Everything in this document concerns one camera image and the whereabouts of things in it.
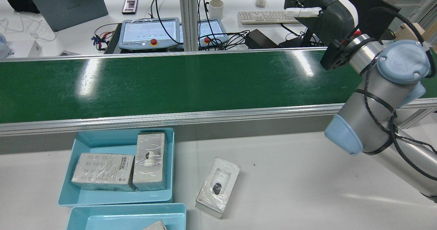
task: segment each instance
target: plastic wrap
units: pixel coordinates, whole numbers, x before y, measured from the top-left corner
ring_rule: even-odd
[[[86,190],[134,191],[133,155],[82,153],[71,179]]]
[[[165,132],[138,134],[133,184],[140,191],[166,188]]]
[[[239,172],[240,166],[215,158],[197,196],[196,207],[221,219]]]
[[[165,226],[162,220],[159,220],[143,230],[167,230],[167,227]]]

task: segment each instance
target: touchscreen display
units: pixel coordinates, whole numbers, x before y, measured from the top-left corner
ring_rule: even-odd
[[[176,22],[171,20],[162,21],[162,23],[173,39],[176,39]],[[150,39],[156,39],[159,41],[170,38],[159,21],[126,23],[123,42],[137,42]]]
[[[209,20],[209,22],[211,23],[212,32],[214,34],[218,34],[218,35],[216,35],[216,37],[219,37],[219,36],[223,37],[223,34],[220,34],[220,33],[223,33],[222,28],[220,28],[220,24],[217,22],[217,20]],[[203,36],[205,36],[205,35],[212,34],[211,28],[209,28],[209,24],[207,21],[202,21],[200,23],[198,30],[200,30],[201,39],[203,39],[204,38]],[[183,34],[182,33],[182,26],[179,26],[179,29],[180,29],[179,36],[181,38],[181,42],[184,42],[184,36],[182,35]]]

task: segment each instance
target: computer mouse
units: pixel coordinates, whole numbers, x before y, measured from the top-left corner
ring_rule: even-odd
[[[266,6],[267,1],[266,0],[256,0],[256,6],[259,8],[263,8]]]

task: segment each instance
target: white table surface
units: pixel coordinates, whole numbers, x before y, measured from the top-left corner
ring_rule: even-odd
[[[47,42],[43,39],[36,39],[42,47],[40,56],[57,56],[61,51],[67,50],[81,55],[99,55],[103,54],[95,49],[91,38],[94,36],[94,30],[98,27],[110,23],[120,23],[123,20],[149,18],[150,3],[152,0],[139,0],[137,13],[134,15],[123,15],[121,13],[122,6],[125,0],[105,0],[109,14],[105,17],[100,17],[80,25],[76,25],[59,32],[56,39],[52,42]],[[239,32],[243,30],[253,30],[258,28],[267,37],[275,43],[280,43],[285,40],[288,31],[281,28],[280,25],[241,25],[237,20],[239,11],[279,11],[283,9],[284,0],[267,0],[265,8],[255,6],[256,0],[223,0],[224,16],[222,19],[223,25],[227,32]],[[159,15],[161,17],[179,17],[181,18],[179,0],[158,0]],[[22,12],[23,23],[19,14],[17,14],[9,5],[7,0],[0,0],[0,21],[7,19],[0,24],[0,33],[4,34],[8,41],[35,40],[30,34],[36,31],[39,37],[51,40],[55,37],[55,33],[51,31],[41,14],[33,14]],[[205,19],[203,5],[201,5],[201,19]],[[36,21],[43,21],[38,27]],[[303,25],[287,25],[296,33],[304,31]],[[107,26],[99,29],[97,34],[104,31],[115,29],[115,25]],[[245,46],[240,46],[236,49],[247,49]]]
[[[436,145],[436,129],[432,113],[406,132]],[[66,227],[70,209],[57,200],[69,157],[68,150],[0,156],[0,229]],[[214,157],[241,166],[222,220],[195,208]],[[437,204],[370,156],[346,154],[322,132],[176,142],[173,193],[174,202],[187,206],[188,230],[437,226]]]

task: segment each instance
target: blue plastic tray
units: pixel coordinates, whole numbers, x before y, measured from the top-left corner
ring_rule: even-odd
[[[159,220],[168,230],[185,230],[186,216],[181,203],[76,206],[67,230],[142,230]]]
[[[82,190],[71,182],[81,153],[112,153],[135,155],[138,134],[164,131],[167,138],[167,189],[158,191],[106,191]],[[59,195],[60,206],[102,205],[148,202],[173,202],[174,130],[118,129],[78,132],[73,144],[70,162]]]

